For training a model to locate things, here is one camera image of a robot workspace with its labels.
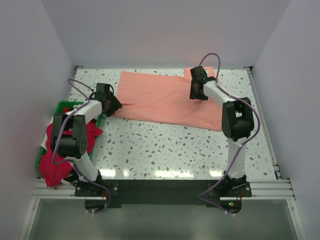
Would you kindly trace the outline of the salmon pink t shirt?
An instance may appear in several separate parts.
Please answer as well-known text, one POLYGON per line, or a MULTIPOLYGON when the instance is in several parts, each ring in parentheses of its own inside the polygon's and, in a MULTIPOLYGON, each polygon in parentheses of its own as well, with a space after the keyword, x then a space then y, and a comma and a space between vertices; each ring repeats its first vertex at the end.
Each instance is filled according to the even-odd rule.
POLYGON ((116 118, 222 130, 222 108, 213 100, 190 99, 191 73, 166 76, 123 71, 116 97, 116 118))

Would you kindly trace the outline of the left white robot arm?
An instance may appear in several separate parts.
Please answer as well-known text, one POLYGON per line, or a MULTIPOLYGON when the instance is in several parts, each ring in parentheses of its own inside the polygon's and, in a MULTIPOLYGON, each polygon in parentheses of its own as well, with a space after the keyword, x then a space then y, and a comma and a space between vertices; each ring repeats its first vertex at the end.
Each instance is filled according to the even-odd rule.
POLYGON ((86 97, 83 104, 53 116, 51 161, 55 166, 70 163, 79 180, 87 182, 85 189, 92 196, 99 196, 104 190, 104 184, 97 180, 100 172, 87 152, 87 124, 102 114, 110 117, 122 107, 110 84, 97 83, 95 90, 86 97))

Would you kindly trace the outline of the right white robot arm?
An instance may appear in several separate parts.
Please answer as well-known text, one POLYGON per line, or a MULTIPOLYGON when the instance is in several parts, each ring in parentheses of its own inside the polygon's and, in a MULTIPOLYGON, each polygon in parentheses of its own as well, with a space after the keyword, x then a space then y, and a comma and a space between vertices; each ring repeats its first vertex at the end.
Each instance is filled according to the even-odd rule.
POLYGON ((222 89, 214 76, 208 76, 202 66, 190 70, 192 100, 212 99, 222 108, 221 128, 228 143, 228 162, 222 180, 217 184, 230 197, 235 196, 246 184, 246 144, 255 128, 251 100, 239 98, 222 89))

